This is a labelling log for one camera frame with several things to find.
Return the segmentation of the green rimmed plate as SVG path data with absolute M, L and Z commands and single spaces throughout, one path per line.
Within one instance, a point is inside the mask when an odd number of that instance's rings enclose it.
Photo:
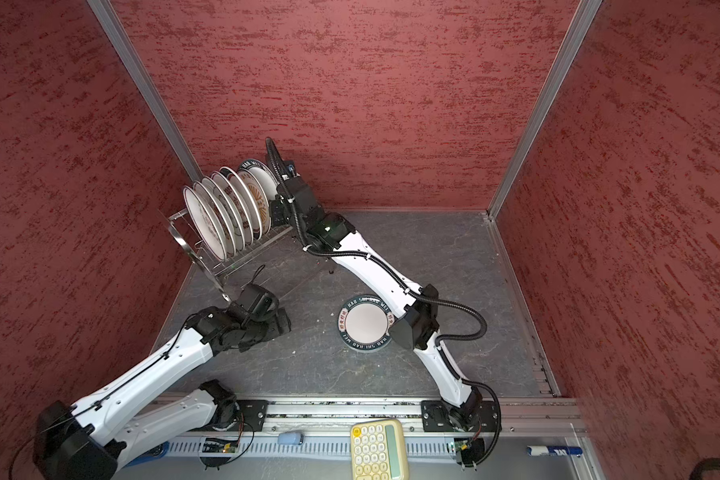
M 337 330 L 349 348 L 371 352 L 391 342 L 389 328 L 395 321 L 390 308 L 377 295 L 364 294 L 345 301 L 337 314 Z
M 267 200 L 269 202 L 276 200 L 278 195 L 278 182 L 275 175 L 265 163 L 257 159 L 249 158 L 241 163 L 238 167 L 238 171 L 246 171 L 253 175 L 261 185 Z

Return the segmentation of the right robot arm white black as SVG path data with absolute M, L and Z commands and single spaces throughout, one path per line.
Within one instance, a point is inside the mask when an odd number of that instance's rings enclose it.
M 441 299 L 433 285 L 421 286 L 405 278 L 370 247 L 345 217 L 325 212 L 301 177 L 286 179 L 279 174 L 277 182 L 278 199 L 302 250 L 344 267 L 389 307 L 394 317 L 389 328 L 392 340 L 413 351 L 424 364 L 438 387 L 450 425 L 457 431 L 472 430 L 483 397 L 477 383 L 458 368 L 445 342 L 482 338 L 487 332 L 485 318 L 471 307 Z M 441 307 L 473 317 L 478 330 L 471 334 L 442 334 L 437 321 Z

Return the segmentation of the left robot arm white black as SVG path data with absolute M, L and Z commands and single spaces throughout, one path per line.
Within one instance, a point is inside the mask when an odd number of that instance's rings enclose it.
M 110 479 L 141 454 L 187 431 L 242 431 L 236 395 L 217 380 L 183 398 L 144 409 L 187 373 L 228 350 L 239 353 L 291 330 L 277 297 L 247 284 L 226 308 L 189 315 L 166 345 L 125 374 L 70 405 L 38 416 L 33 462 L 46 479 Z

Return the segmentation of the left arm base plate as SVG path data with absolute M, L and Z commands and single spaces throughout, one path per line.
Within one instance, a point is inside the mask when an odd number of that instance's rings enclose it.
M 260 399 L 227 401 L 217 408 L 211 428 L 216 431 L 239 431 L 247 428 L 261 432 L 270 402 Z

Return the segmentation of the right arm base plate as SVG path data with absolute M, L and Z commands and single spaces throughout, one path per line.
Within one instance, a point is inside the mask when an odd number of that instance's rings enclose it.
M 500 413 L 493 401 L 482 401 L 471 412 L 442 400 L 424 400 L 420 409 L 425 432 L 494 433 Z

